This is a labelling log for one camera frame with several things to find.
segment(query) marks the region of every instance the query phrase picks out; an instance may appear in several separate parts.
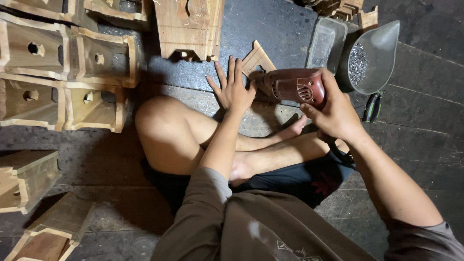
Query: concrete floor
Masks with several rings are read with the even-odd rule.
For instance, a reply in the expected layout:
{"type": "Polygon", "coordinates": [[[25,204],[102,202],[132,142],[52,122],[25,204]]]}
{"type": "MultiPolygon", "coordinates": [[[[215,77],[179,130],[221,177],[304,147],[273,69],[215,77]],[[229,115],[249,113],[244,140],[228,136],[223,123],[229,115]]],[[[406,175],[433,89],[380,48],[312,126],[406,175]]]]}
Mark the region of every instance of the concrete floor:
{"type": "MultiPolygon", "coordinates": [[[[288,4],[298,16],[303,13],[311,17],[309,10],[288,4]]],[[[379,121],[365,124],[365,128],[426,191],[451,224],[455,236],[464,242],[464,5],[461,0],[446,3],[365,0],[364,9],[369,11],[376,4],[380,25],[399,19],[401,32],[395,70],[384,88],[379,121]]],[[[234,8],[238,6],[226,4],[225,13],[234,14],[234,8]]],[[[263,20],[262,23],[266,26],[271,22],[263,20]]],[[[102,29],[112,33],[108,27],[102,29]]],[[[221,39],[231,37],[227,34],[223,30],[221,39]]],[[[152,50],[157,48],[157,43],[147,39],[150,37],[144,35],[142,43],[148,74],[136,92],[143,94],[144,99],[150,95],[147,93],[165,93],[217,117],[219,106],[213,94],[192,89],[208,90],[203,77],[212,73],[212,64],[161,60],[152,50]],[[199,66],[209,68],[198,71],[199,66]],[[173,71],[185,73],[185,82],[173,71]]],[[[232,49],[228,42],[222,41],[221,48],[222,45],[232,49]]],[[[246,54],[248,48],[237,52],[246,54]]],[[[277,50],[270,53],[279,59],[277,50]]],[[[221,49],[222,59],[228,54],[221,49]]],[[[303,62],[301,58],[288,66],[301,67],[299,63],[303,62]]],[[[276,65],[278,68],[285,66],[282,61],[276,63],[281,64],[276,65]]],[[[364,104],[367,99],[355,93],[351,97],[354,106],[364,104]]],[[[295,113],[299,113],[295,107],[255,101],[240,132],[252,137],[266,136],[281,129],[281,124],[295,113]]],[[[121,134],[104,130],[53,132],[26,126],[0,128],[0,150],[22,149],[60,150],[59,167],[63,176],[31,214],[0,215],[0,259],[11,251],[24,228],[56,201],[54,195],[72,191],[96,201],[97,207],[81,245],[68,260],[149,260],[173,217],[156,188],[143,177],[139,165],[143,151],[131,117],[121,134]]],[[[383,259],[388,234],[359,174],[353,174],[316,210],[346,236],[383,259]]]]}

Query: stack of wooden boxes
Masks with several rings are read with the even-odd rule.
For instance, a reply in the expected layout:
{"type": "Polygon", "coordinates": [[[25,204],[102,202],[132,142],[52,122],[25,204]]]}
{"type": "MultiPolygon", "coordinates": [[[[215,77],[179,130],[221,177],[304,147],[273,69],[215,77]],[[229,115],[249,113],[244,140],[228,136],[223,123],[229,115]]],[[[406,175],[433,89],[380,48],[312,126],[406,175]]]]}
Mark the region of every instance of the stack of wooden boxes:
{"type": "Polygon", "coordinates": [[[2,1],[0,126],[122,131],[128,89],[140,80],[141,52],[134,36],[98,33],[93,18],[148,30],[151,7],[139,0],[142,10],[126,13],[119,3],[69,0],[64,7],[63,0],[2,1]],[[128,62],[117,70],[121,56],[128,62]]]}

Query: left hand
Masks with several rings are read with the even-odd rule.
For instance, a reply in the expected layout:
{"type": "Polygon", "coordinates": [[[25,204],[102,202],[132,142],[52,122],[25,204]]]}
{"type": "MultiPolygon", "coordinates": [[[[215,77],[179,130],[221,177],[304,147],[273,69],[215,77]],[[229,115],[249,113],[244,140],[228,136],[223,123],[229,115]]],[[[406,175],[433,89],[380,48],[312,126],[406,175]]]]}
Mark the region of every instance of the left hand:
{"type": "Polygon", "coordinates": [[[242,59],[237,58],[234,61],[234,56],[229,56],[228,80],[218,61],[214,62],[214,67],[216,68],[221,88],[214,83],[211,76],[206,76],[209,86],[218,96],[219,102],[226,111],[233,111],[243,115],[251,106],[257,87],[254,81],[250,83],[249,91],[243,86],[242,59]]]}

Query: red power drill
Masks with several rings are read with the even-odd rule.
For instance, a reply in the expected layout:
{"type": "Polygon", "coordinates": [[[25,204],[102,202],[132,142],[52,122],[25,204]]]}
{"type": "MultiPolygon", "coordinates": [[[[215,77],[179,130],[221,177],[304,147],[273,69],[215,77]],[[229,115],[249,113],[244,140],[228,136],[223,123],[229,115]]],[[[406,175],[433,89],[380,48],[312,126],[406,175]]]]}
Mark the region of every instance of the red power drill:
{"type": "MultiPolygon", "coordinates": [[[[327,102],[326,91],[322,85],[322,70],[320,69],[280,69],[255,77],[260,90],[266,95],[279,100],[294,101],[299,104],[308,103],[322,110],[327,102]]],[[[321,130],[317,137],[329,145],[330,150],[343,163],[353,164],[351,157],[344,156],[337,148],[334,137],[321,130]]]]}

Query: forearm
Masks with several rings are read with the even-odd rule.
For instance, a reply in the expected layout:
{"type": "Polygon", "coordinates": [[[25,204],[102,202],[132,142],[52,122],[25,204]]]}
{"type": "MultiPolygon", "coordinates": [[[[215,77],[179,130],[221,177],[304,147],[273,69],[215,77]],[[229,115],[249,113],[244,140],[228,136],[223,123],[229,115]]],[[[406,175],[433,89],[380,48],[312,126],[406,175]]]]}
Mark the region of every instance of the forearm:
{"type": "Polygon", "coordinates": [[[395,219],[415,226],[434,226],[443,222],[430,198],[366,132],[347,144],[385,222],[395,219]]]}
{"type": "Polygon", "coordinates": [[[199,167],[211,168],[229,180],[242,114],[228,111],[203,155],[199,167]]]}

